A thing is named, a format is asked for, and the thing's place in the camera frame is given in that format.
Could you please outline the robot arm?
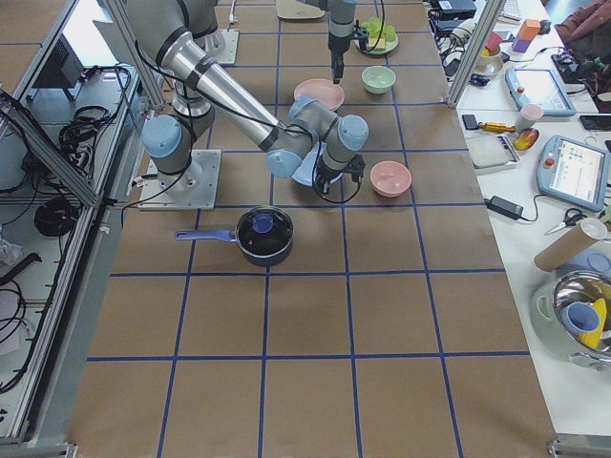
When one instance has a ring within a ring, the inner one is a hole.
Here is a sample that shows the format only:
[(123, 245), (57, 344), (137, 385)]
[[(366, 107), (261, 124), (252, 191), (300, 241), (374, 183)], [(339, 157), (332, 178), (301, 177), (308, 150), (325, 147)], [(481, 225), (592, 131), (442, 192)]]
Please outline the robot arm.
[(214, 1), (128, 1), (128, 22), (138, 56), (151, 69), (227, 113), (239, 129), (266, 154), (266, 166), (276, 177), (291, 177), (317, 143), (326, 146), (312, 171), (312, 186), (326, 198), (331, 182), (349, 174), (360, 183), (365, 161), (360, 153), (369, 136), (364, 118), (340, 116), (318, 99), (303, 94), (283, 124), (203, 47), (217, 31)]
[(367, 47), (369, 32), (355, 19), (356, 1), (350, 0), (313, 0), (313, 1), (280, 1), (277, 7), (285, 5), (288, 10), (280, 13), (281, 19), (307, 19), (310, 11), (317, 9), (327, 13), (327, 47), (330, 52), (332, 81), (339, 84), (344, 76), (344, 54), (353, 40), (359, 42), (363, 51)]

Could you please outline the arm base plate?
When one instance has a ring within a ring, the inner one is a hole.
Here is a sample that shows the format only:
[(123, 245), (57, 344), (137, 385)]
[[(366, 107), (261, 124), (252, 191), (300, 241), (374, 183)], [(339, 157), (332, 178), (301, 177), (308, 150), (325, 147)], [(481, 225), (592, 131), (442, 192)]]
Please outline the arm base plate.
[(140, 203), (137, 208), (143, 211), (169, 210), (212, 210), (215, 207), (217, 187), (221, 170), (221, 150), (196, 149), (192, 152), (190, 167), (169, 190), (173, 180), (161, 175), (154, 161), (149, 160), (147, 173), (154, 177), (143, 181)]
[(237, 30), (216, 29), (195, 42), (222, 66), (232, 66), (236, 63), (239, 38)]

